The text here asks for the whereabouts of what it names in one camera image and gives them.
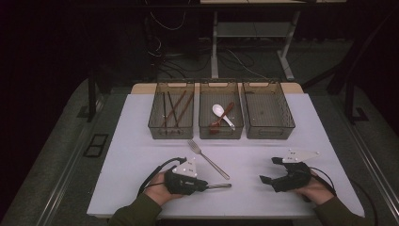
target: wooden stick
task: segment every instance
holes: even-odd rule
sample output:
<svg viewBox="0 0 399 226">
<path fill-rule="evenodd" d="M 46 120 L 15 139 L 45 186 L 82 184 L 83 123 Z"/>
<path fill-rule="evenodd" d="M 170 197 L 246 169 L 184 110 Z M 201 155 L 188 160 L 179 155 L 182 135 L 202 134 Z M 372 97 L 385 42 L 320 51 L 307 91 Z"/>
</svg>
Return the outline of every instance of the wooden stick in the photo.
<svg viewBox="0 0 399 226">
<path fill-rule="evenodd" d="M 172 107 L 173 117 L 175 119 L 175 122 L 177 123 L 176 111 L 173 109 L 172 98 L 170 97 L 170 92 L 169 91 L 168 91 L 168 98 L 169 98 L 170 106 Z"/>
<path fill-rule="evenodd" d="M 172 115 L 172 113 L 174 112 L 174 110 L 176 109 L 176 107 L 179 105 L 179 103 L 182 101 L 182 98 L 185 96 L 186 90 L 182 93 L 182 95 L 180 95 L 179 100 L 176 102 L 176 104 L 173 106 L 172 110 L 168 113 L 167 118 L 164 120 L 164 122 L 162 123 L 161 127 L 163 127 L 164 125 L 167 124 L 167 121 L 169 120 L 169 117 Z"/>
<path fill-rule="evenodd" d="M 193 98 L 194 98 L 194 91 L 191 92 L 191 95 L 190 95 L 190 97 L 188 98 L 187 102 L 185 103 L 184 109 L 183 109 L 182 113 L 180 113 L 179 119 L 177 120 L 177 122 L 176 122 L 176 124 L 175 124 L 174 127 L 176 127 L 177 124 L 179 123 L 179 121 L 182 119 L 185 110 L 188 108 L 188 106 L 189 106 L 191 100 L 193 100 Z"/>
<path fill-rule="evenodd" d="M 162 92 L 162 97 L 163 97 L 163 104 L 164 104 L 164 121 L 167 119 L 167 103 L 166 103 L 166 100 L 165 100 L 165 93 L 164 92 Z"/>
</svg>

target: person's right hand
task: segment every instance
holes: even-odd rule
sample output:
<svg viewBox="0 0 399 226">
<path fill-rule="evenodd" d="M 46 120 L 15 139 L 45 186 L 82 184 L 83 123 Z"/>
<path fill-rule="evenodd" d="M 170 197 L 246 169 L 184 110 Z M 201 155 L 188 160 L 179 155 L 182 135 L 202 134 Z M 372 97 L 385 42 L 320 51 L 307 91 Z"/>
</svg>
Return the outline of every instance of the person's right hand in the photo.
<svg viewBox="0 0 399 226">
<path fill-rule="evenodd" d="M 311 172 L 311 174 L 317 176 L 317 174 L 313 171 Z M 318 182 L 313 177 L 311 178 L 307 186 L 297 188 L 293 191 L 297 194 L 308 197 L 308 199 L 310 199 L 317 205 L 321 205 L 334 197 L 334 195 L 323 184 Z"/>
</svg>

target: transparent storage container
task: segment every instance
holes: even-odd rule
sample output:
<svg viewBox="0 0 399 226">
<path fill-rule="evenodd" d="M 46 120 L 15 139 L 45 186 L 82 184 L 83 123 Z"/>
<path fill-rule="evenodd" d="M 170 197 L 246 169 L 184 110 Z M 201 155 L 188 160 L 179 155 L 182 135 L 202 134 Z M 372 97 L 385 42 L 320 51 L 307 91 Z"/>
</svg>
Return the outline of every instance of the transparent storage container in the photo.
<svg viewBox="0 0 399 226">
<path fill-rule="evenodd" d="M 214 105 L 221 105 L 223 109 L 233 102 L 233 108 L 226 115 L 234 128 L 224 120 L 220 126 L 210 126 L 219 118 L 213 112 Z M 239 139 L 244 128 L 240 95 L 235 79 L 210 78 L 200 79 L 199 84 L 199 137 L 201 139 Z"/>
<path fill-rule="evenodd" d="M 193 79 L 168 79 L 157 83 L 149 128 L 154 139 L 193 137 Z"/>
<path fill-rule="evenodd" d="M 287 139 L 294 118 L 278 79 L 243 79 L 241 91 L 247 138 Z"/>
</svg>

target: spoon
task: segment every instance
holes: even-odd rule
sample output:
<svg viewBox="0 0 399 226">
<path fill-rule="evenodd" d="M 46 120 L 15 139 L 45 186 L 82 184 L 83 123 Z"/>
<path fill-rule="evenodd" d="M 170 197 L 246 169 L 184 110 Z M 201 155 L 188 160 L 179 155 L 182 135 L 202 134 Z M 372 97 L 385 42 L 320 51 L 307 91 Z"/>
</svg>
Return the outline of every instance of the spoon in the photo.
<svg viewBox="0 0 399 226">
<path fill-rule="evenodd" d="M 212 109 L 215 112 L 215 109 L 217 109 L 217 116 L 219 119 L 211 123 L 211 127 L 219 127 L 220 126 L 220 121 L 231 111 L 232 107 L 234 106 L 234 102 L 230 102 L 229 105 L 227 106 L 226 110 L 223 110 L 223 107 L 221 105 L 214 105 Z M 211 128 L 211 134 L 215 134 L 219 132 L 218 129 Z"/>
<path fill-rule="evenodd" d="M 223 110 L 223 106 L 221 105 L 214 105 L 212 107 L 212 110 L 214 111 L 214 113 L 220 118 L 222 117 L 222 119 L 224 121 L 226 121 L 226 123 L 231 127 L 232 130 L 235 130 L 235 126 L 234 124 L 229 120 L 229 118 L 227 118 L 226 114 L 224 116 L 222 116 L 223 112 L 225 110 Z"/>
</svg>

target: hand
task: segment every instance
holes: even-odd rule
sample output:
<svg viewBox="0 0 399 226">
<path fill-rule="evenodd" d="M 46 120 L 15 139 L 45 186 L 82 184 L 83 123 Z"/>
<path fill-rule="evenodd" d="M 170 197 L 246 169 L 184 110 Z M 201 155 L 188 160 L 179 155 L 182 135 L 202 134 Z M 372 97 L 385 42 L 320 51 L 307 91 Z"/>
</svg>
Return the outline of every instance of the hand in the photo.
<svg viewBox="0 0 399 226">
<path fill-rule="evenodd" d="M 149 186 L 144 190 L 144 194 L 158 203 L 160 206 L 174 199 L 179 199 L 183 195 L 170 194 L 168 189 L 163 184 L 165 182 L 165 172 L 156 174 L 149 183 Z"/>
<path fill-rule="evenodd" d="M 321 205 L 334 197 L 334 195 L 323 184 L 318 182 L 313 177 L 307 186 L 295 189 L 294 192 L 308 197 L 308 199 L 317 205 Z"/>
</svg>

